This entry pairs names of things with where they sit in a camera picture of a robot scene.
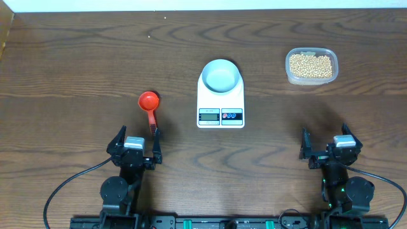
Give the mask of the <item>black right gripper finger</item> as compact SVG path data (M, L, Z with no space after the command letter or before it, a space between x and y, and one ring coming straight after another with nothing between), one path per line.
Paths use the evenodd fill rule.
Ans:
M310 134L306 130L306 128L303 128L299 158L302 160L309 159L311 157L311 155L312 155L312 145L311 145L311 140L310 140Z
M358 138L352 133L350 128L346 123L341 126L342 136L345 142L341 144L343 148L352 148L358 155L361 152L363 144Z

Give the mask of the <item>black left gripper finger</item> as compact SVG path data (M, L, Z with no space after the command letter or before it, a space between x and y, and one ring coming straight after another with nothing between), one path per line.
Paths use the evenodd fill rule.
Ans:
M107 145L106 151L108 154L115 155L123 149L126 129L127 129L127 127L125 125L122 126L122 128L119 130L117 135Z
M160 147L160 131L158 128L155 130L152 152L153 152L153 158L154 158L155 163L162 164L162 151L161 151L161 147Z

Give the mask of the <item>red plastic measuring scoop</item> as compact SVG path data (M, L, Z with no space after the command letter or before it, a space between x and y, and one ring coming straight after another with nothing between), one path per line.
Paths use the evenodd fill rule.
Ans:
M159 97L152 91L142 93L138 100L139 107L148 114L149 128L152 135L155 135L157 129L155 111L159 106L159 102Z

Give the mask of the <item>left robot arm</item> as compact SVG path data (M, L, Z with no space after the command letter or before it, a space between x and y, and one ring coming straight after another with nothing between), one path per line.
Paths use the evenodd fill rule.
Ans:
M103 200L99 228L150 228L151 220L136 212L142 178L146 170L154 170L162 163L160 131L153 134L153 156L144 155L145 139L127 137L123 126L107 145L111 161L120 168L118 176L106 179L100 195Z

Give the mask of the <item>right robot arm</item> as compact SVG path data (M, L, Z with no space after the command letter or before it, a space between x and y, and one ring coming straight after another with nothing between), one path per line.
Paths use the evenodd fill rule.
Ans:
M324 151L314 151L310 133L302 130L300 158L308 160L309 169L322 171L321 195L329 204L328 210L312 217L310 228L362 228L362 216L370 210L374 184L360 176L349 177L347 172L357 160L362 143L346 124L341 132Z

